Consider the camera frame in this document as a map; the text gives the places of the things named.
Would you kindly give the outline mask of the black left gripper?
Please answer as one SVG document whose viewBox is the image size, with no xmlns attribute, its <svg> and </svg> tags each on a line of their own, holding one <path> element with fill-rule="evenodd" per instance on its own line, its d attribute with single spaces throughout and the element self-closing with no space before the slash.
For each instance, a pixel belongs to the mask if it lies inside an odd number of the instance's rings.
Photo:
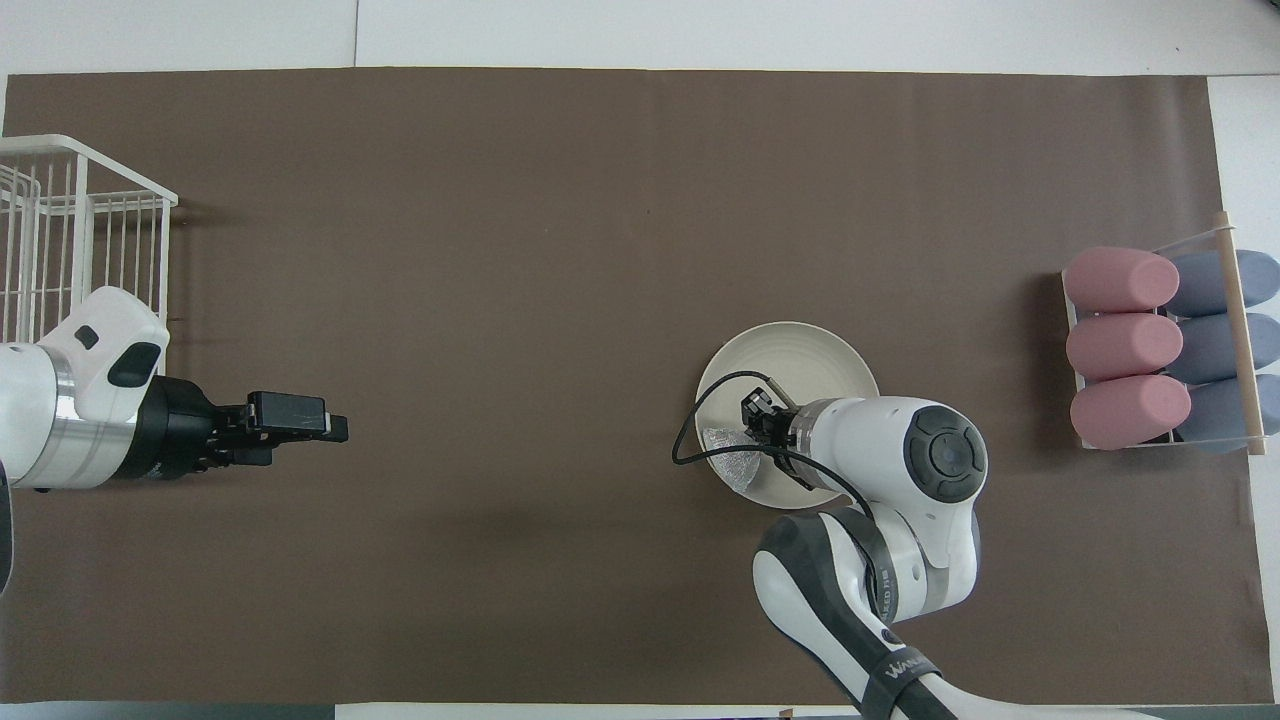
<svg viewBox="0 0 1280 720">
<path fill-rule="evenodd" d="M 247 428 L 269 438 L 344 443 L 346 416 L 328 410 L 325 398 L 280 392 L 247 397 Z M 175 480 L 215 468 L 273 464 L 274 447 L 247 446 L 238 425 L 244 405 L 215 405 L 191 380 L 156 377 L 137 413 L 131 447 L 122 461 L 124 479 Z"/>
</svg>

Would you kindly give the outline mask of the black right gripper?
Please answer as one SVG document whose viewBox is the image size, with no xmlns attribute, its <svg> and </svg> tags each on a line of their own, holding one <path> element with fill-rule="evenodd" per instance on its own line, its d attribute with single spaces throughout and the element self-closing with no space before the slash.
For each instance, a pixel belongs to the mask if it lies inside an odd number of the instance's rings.
<svg viewBox="0 0 1280 720">
<path fill-rule="evenodd" d="M 771 448 L 792 450 L 792 433 L 790 425 L 795 413 L 774 404 L 767 391 L 753 391 L 741 401 L 741 419 L 748 423 L 748 436 L 756 445 Z M 812 489 L 799 471 L 791 457 L 778 454 L 768 454 L 774 466 L 788 477 L 796 486 Z"/>
</svg>

